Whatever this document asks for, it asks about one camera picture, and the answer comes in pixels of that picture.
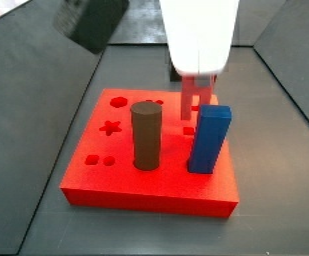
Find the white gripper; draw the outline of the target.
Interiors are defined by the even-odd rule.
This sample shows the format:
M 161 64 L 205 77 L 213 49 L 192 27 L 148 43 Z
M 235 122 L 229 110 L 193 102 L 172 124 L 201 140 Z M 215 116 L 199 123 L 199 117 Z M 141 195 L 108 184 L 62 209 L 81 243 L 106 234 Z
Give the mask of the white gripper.
M 160 0 L 173 66 L 180 75 L 225 68 L 240 0 Z

